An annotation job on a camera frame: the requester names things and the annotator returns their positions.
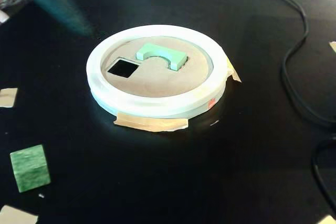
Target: black cable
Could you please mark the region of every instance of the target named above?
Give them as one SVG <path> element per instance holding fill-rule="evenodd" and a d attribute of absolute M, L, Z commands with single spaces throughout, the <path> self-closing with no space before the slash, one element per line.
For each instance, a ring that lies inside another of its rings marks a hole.
<path fill-rule="evenodd" d="M 307 112 L 308 115 L 312 116 L 312 118 L 309 118 L 310 120 L 313 120 L 317 122 L 318 124 L 322 126 L 329 126 L 329 127 L 335 127 L 336 126 L 336 120 L 332 118 L 326 118 L 319 113 L 317 113 L 314 109 L 312 109 L 299 95 L 297 90 L 294 88 L 294 85 L 292 84 L 288 72 L 287 72 L 287 62 L 305 43 L 308 34 L 309 34 L 309 25 L 308 20 L 306 17 L 306 12 L 302 8 L 300 4 L 298 4 L 295 0 L 283 0 L 286 3 L 288 3 L 290 6 L 292 6 L 299 14 L 303 22 L 303 36 L 294 44 L 293 47 L 291 47 L 287 53 L 285 54 L 284 58 L 282 59 L 281 68 L 280 68 L 280 75 L 281 80 L 284 83 L 284 87 L 286 90 L 286 93 L 290 99 L 290 101 L 295 105 L 298 106 L 299 109 L 304 109 L 305 112 Z"/>
<path fill-rule="evenodd" d="M 304 109 L 309 115 L 312 116 L 310 119 L 314 119 L 315 122 L 319 123 L 322 126 L 331 126 L 335 127 L 336 126 L 336 120 L 331 119 L 331 118 L 326 118 L 319 113 L 317 113 L 315 110 L 313 110 L 299 95 L 299 93 L 296 91 L 294 88 L 287 72 L 287 62 L 292 57 L 305 43 L 308 34 L 309 34 L 309 25 L 306 17 L 306 12 L 302 8 L 300 4 L 298 4 L 295 0 L 283 0 L 286 3 L 288 3 L 290 6 L 292 6 L 299 14 L 303 22 L 303 35 L 302 37 L 294 44 L 293 47 L 291 47 L 287 53 L 285 54 L 284 58 L 282 59 L 281 63 L 281 68 L 280 68 L 280 75 L 281 75 L 281 80 L 284 84 L 285 91 L 290 99 L 290 101 L 295 105 L 299 106 L 302 109 Z M 333 144 L 336 145 L 336 135 L 333 135 L 333 137 L 330 140 L 321 142 L 315 149 L 312 155 L 311 159 L 311 169 L 312 173 L 317 181 L 317 184 L 324 195 L 325 199 L 329 203 L 331 209 L 333 210 L 334 214 L 336 215 L 336 202 L 332 198 L 330 192 L 328 191 L 322 177 L 319 171 L 319 166 L 317 163 L 317 158 L 319 153 L 328 148 L 331 147 Z"/>
<path fill-rule="evenodd" d="M 325 185 L 325 183 L 324 183 L 324 181 L 321 177 L 318 162 L 317 162 L 317 158 L 318 158 L 319 153 L 322 150 L 325 150 L 325 149 L 330 148 L 330 147 L 336 147 L 336 135 L 332 136 L 332 138 L 329 139 L 329 140 L 321 142 L 315 148 L 315 150 L 313 151 L 312 157 L 311 157 L 311 170 L 312 170 L 314 178 L 315 178 L 322 194 L 324 195 L 326 201 L 329 203 L 331 209 L 334 211 L 334 214 L 336 215 L 336 202 L 332 198 L 329 190 L 327 189 L 327 187 L 326 187 L 326 185 Z"/>

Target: black table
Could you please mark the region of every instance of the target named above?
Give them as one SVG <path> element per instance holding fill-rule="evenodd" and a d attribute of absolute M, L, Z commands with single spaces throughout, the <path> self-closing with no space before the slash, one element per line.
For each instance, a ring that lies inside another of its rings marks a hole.
<path fill-rule="evenodd" d="M 0 88 L 18 87 L 0 109 L 0 207 L 38 223 L 317 223 L 331 210 L 310 172 L 330 131 L 304 120 L 282 88 L 280 61 L 301 36 L 281 0 L 76 0 L 99 33 L 71 33 L 34 3 L 0 27 Z M 311 34 L 290 61 L 298 91 L 335 110 L 336 0 L 298 0 Z M 90 94 L 86 61 L 103 39 L 146 24 L 172 24 L 216 40 L 243 83 L 186 130 L 114 126 Z M 10 152 L 42 144 L 52 183 L 20 194 Z M 321 157 L 334 186 L 334 153 Z"/>

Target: circular white frame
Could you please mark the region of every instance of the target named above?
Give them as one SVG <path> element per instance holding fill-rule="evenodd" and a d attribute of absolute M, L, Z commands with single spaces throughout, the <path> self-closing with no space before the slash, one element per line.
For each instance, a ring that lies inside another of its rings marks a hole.
<path fill-rule="evenodd" d="M 197 88 L 171 97 L 141 97 L 112 86 L 101 72 L 106 57 L 127 41 L 153 36 L 179 38 L 199 46 L 212 60 L 212 73 Z M 182 118 L 181 115 L 188 114 L 185 118 L 192 118 L 207 110 L 200 112 L 197 108 L 208 104 L 213 98 L 217 98 L 217 102 L 222 96 L 228 75 L 226 58 L 220 45 L 202 33 L 179 26 L 148 25 L 121 31 L 102 41 L 90 54 L 86 71 L 93 97 L 101 107 L 114 115 L 122 112 L 150 118 Z"/>

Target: green sponge block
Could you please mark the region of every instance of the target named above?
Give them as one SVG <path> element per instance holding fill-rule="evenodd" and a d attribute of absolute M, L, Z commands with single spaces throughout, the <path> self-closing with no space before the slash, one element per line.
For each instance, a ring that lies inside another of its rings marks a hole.
<path fill-rule="evenodd" d="M 170 64 L 169 68 L 175 71 L 178 71 L 187 61 L 185 52 L 161 47 L 152 43 L 143 45 L 143 47 L 136 53 L 136 56 L 138 60 L 145 60 L 155 56 L 165 58 Z"/>
<path fill-rule="evenodd" d="M 12 152 L 10 156 L 20 193 L 50 183 L 47 161 L 42 145 Z"/>

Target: square hole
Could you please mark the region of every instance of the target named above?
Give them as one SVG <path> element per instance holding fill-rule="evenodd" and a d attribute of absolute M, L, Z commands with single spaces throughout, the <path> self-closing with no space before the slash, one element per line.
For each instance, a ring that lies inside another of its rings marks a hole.
<path fill-rule="evenodd" d="M 108 73 L 128 78 L 136 71 L 138 66 L 137 64 L 120 59 L 109 69 Z"/>

